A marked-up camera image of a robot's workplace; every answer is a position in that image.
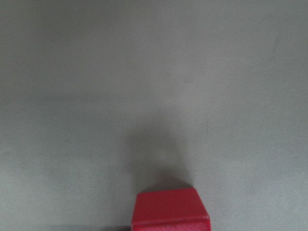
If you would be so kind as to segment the red cube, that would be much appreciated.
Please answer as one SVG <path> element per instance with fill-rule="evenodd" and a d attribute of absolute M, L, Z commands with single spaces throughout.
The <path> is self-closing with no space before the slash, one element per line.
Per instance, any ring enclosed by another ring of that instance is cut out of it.
<path fill-rule="evenodd" d="M 195 188 L 142 192 L 136 197 L 133 231 L 210 231 L 211 221 Z"/>

